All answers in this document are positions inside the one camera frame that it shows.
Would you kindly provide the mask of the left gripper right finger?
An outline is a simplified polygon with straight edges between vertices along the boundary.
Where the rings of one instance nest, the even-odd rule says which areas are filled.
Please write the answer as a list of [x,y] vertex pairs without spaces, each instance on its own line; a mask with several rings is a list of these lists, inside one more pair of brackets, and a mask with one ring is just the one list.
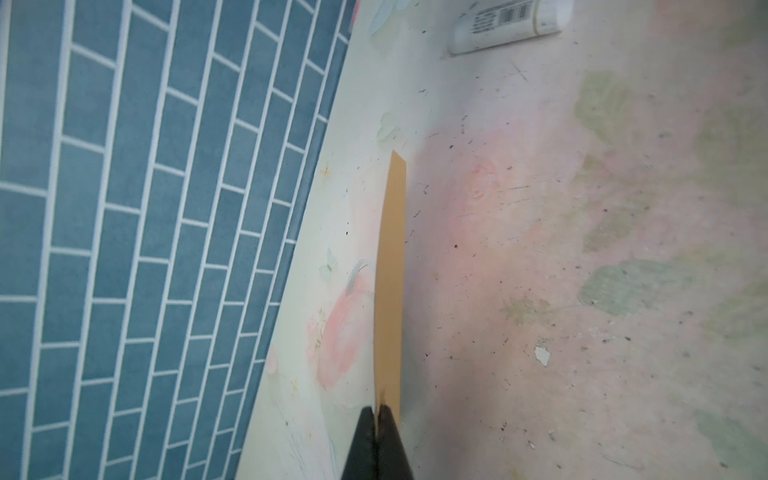
[[378,480],[414,479],[397,422],[387,405],[381,405],[377,415],[376,478]]

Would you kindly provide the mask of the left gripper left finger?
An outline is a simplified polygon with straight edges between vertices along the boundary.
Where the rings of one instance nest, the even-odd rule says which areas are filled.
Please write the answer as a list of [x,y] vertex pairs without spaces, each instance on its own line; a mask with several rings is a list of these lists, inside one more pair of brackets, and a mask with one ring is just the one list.
[[342,480],[375,480],[378,478],[376,426],[373,409],[370,406],[364,407],[360,412],[353,434],[341,475]]

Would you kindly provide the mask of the yellow envelope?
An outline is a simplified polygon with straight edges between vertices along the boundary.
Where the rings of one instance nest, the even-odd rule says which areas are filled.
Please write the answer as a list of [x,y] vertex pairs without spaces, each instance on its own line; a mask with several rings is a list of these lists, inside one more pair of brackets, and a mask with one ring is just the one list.
[[374,294],[376,409],[387,407],[398,422],[402,396],[407,165],[391,155],[378,240]]

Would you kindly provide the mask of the white glue stick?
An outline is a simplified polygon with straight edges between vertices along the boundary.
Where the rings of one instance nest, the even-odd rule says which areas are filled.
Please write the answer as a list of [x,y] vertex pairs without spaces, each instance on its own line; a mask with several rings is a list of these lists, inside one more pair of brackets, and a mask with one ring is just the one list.
[[457,21],[448,51],[461,55],[559,33],[574,5],[574,0],[518,0],[486,8]]

